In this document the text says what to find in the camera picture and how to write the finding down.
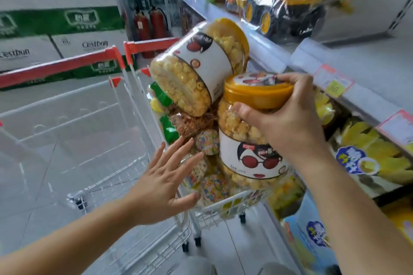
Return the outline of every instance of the yellow lid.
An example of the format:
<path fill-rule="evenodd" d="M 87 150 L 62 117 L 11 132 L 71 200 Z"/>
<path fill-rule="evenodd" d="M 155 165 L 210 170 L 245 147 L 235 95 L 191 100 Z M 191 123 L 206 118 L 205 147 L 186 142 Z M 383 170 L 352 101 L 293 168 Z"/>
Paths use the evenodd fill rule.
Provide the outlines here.
<path fill-rule="evenodd" d="M 236 39 L 241 43 L 245 56 L 247 57 L 250 55 L 250 45 L 248 43 L 247 37 L 245 36 L 242 29 L 234 21 L 227 19 L 226 17 L 222 17 L 220 19 L 216 19 L 215 22 L 222 23 L 230 27 L 234 31 Z"/>
<path fill-rule="evenodd" d="M 290 98 L 292 90 L 293 85 L 278 80 L 276 73 L 249 72 L 226 78 L 224 99 L 254 109 L 278 109 Z"/>

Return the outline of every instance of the fire extinguisher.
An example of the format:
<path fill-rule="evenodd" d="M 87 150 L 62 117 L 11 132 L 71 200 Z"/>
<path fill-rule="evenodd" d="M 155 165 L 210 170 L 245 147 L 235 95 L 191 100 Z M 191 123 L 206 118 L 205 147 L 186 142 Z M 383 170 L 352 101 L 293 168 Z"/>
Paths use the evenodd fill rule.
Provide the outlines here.
<path fill-rule="evenodd" d="M 135 8 L 135 17 L 133 18 L 133 22 L 135 27 L 137 28 L 137 32 L 139 34 L 140 40 L 150 40 L 151 37 L 151 28 L 149 26 L 149 20 L 145 16 L 145 14 L 139 9 L 138 6 Z M 142 52 L 142 57 L 145 59 L 152 59 L 155 57 L 154 51 L 145 51 Z"/>
<path fill-rule="evenodd" d="M 166 19 L 165 12 L 161 8 L 152 6 L 152 9 L 149 10 L 149 18 L 151 20 L 154 38 L 166 38 L 166 31 L 168 30 L 168 20 Z"/>

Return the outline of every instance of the price tag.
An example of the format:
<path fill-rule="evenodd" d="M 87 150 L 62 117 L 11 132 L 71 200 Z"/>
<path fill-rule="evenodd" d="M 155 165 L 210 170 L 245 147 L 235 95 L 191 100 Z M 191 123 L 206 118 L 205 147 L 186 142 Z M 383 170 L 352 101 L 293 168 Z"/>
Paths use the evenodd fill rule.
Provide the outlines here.
<path fill-rule="evenodd" d="M 352 80 L 326 64 L 323 64 L 314 74 L 314 83 L 333 98 L 340 97 L 354 84 Z"/>
<path fill-rule="evenodd" d="M 400 110 L 381 123 L 378 130 L 413 155 L 413 115 Z"/>

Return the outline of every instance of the forearm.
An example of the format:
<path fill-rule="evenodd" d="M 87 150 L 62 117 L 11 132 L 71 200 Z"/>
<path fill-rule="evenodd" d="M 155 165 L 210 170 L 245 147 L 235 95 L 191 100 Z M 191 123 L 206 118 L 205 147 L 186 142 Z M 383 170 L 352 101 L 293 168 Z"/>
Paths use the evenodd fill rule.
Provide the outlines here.
<path fill-rule="evenodd" d="M 410 274 L 413 248 L 332 156 L 301 167 L 343 274 Z"/>
<path fill-rule="evenodd" d="M 111 202 L 1 258 L 1 274 L 81 274 L 130 228 L 126 205 Z"/>

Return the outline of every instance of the red plastic corner cap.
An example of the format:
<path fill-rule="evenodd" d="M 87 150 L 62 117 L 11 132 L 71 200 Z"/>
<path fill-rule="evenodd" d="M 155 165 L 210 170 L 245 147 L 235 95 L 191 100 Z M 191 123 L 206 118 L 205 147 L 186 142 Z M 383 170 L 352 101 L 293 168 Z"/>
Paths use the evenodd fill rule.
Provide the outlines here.
<path fill-rule="evenodd" d="M 143 68 L 140 70 L 143 74 L 145 74 L 148 77 L 151 77 L 151 73 L 149 72 L 149 69 L 147 67 Z"/>
<path fill-rule="evenodd" d="M 120 76 L 118 77 L 114 77 L 112 80 L 109 80 L 110 86 L 112 87 L 112 83 L 113 85 L 116 87 L 118 87 L 119 83 L 121 82 L 122 78 Z"/>

